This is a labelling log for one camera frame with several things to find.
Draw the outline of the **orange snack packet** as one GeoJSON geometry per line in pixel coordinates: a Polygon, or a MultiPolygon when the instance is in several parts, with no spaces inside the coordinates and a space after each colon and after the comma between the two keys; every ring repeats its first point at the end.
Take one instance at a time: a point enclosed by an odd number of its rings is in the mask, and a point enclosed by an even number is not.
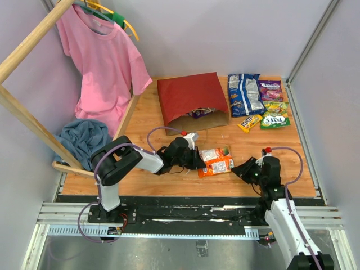
{"type": "Polygon", "coordinates": [[[235,167],[228,146],[200,150],[199,154],[205,163],[204,168],[198,169],[199,178],[229,173],[235,167]]]}

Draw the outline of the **yellow M&M's packet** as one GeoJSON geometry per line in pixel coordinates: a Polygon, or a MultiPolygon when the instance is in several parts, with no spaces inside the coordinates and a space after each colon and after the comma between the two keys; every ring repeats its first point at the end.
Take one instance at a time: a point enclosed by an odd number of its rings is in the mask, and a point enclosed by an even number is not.
{"type": "Polygon", "coordinates": [[[249,133],[249,131],[258,123],[261,122],[263,117],[259,114],[256,115],[250,115],[245,120],[243,120],[240,124],[237,126],[244,131],[245,133],[249,133]]]}

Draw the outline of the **purple snack packet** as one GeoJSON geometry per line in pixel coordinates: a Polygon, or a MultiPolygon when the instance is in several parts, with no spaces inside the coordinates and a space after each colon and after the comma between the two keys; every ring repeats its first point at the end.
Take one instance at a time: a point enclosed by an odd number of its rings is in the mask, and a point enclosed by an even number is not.
{"type": "Polygon", "coordinates": [[[192,110],[188,113],[189,116],[193,117],[194,119],[198,119],[198,118],[201,118],[205,115],[208,115],[212,112],[216,111],[216,109],[214,108],[209,108],[209,107],[206,107],[206,108],[198,108],[196,110],[192,110]]]}
{"type": "Polygon", "coordinates": [[[261,100],[272,102],[283,102],[284,93],[280,80],[259,80],[258,87],[261,100]]]}

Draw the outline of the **red paper bag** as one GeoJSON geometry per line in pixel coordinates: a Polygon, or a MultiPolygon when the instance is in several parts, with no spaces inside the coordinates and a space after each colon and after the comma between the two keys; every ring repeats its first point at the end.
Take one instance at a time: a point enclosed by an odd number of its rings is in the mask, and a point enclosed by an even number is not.
{"type": "Polygon", "coordinates": [[[216,72],[159,79],[157,92],[164,125],[171,129],[167,136],[229,125],[229,107],[216,72]],[[198,119],[188,115],[206,107],[216,111],[198,119]]]}

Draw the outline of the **green snack packet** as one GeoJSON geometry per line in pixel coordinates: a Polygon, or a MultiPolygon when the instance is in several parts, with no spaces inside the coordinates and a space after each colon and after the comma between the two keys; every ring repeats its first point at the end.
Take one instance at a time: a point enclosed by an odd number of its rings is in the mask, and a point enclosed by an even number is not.
{"type": "Polygon", "coordinates": [[[267,111],[262,116],[260,129],[276,129],[291,125],[287,113],[288,102],[264,101],[264,106],[267,111]]]}

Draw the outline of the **blue Doritos chip bag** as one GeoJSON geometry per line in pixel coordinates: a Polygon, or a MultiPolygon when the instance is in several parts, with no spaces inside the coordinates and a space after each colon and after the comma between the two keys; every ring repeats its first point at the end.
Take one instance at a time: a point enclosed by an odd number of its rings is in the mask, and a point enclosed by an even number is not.
{"type": "Polygon", "coordinates": [[[233,118],[263,115],[267,111],[260,97],[259,76],[259,74],[228,75],[228,96],[233,118]]]}

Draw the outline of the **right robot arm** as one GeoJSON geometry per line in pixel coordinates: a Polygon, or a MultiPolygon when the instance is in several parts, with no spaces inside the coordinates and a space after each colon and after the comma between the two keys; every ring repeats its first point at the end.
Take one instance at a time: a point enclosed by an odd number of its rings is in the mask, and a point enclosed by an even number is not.
{"type": "Polygon", "coordinates": [[[324,254],[310,237],[296,211],[288,188],[281,183],[280,160],[271,155],[251,157],[231,172],[260,188],[255,219],[274,233],[286,269],[334,269],[331,255],[324,254]]]}

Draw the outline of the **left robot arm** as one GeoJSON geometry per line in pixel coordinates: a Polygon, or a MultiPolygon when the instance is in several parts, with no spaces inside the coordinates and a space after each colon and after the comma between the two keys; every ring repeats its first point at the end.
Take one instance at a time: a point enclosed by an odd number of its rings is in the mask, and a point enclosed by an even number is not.
{"type": "Polygon", "coordinates": [[[140,168],[155,175],[169,173],[174,166],[189,170],[206,167],[195,145],[197,133],[176,137],[169,146],[147,151],[121,136],[91,156],[94,178],[98,185],[97,206],[91,207],[96,222],[115,223],[126,217],[120,206],[119,182],[133,169],[140,168]]]}

